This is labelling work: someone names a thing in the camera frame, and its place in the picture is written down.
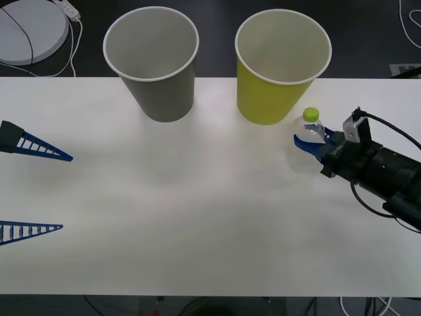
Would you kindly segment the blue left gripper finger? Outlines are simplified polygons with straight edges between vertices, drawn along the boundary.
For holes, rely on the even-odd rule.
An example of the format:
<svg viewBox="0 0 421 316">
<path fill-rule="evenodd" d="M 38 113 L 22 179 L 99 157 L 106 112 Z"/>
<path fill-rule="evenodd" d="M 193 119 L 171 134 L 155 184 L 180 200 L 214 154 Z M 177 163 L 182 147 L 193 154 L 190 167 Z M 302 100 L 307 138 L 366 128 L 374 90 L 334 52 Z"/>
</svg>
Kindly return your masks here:
<svg viewBox="0 0 421 316">
<path fill-rule="evenodd" d="M 73 160 L 72 156 L 61 149 L 5 120 L 1 122 L 1 152 L 43 157 L 59 161 Z"/>
<path fill-rule="evenodd" d="M 62 224 L 1 221 L 1 245 L 4 246 L 14 242 L 42 236 L 62 228 Z"/>
</svg>

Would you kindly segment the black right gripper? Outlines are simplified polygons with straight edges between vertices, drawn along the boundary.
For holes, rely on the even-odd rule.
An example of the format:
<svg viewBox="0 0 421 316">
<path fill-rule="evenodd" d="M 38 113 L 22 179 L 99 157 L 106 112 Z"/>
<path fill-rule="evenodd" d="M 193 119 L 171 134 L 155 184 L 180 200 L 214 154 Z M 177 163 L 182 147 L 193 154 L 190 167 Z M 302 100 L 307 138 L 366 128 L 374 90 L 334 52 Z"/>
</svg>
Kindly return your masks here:
<svg viewBox="0 0 421 316">
<path fill-rule="evenodd" d="M 315 157 L 323 165 L 321 174 L 328 178 L 340 176 L 349 182 L 358 179 L 372 158 L 383 145 L 371 142 L 368 145 L 340 140 L 343 132 L 332 130 L 321 124 L 305 124 L 305 130 L 317 135 L 321 142 L 306 142 L 297 135 L 293 136 L 297 148 Z"/>
</svg>

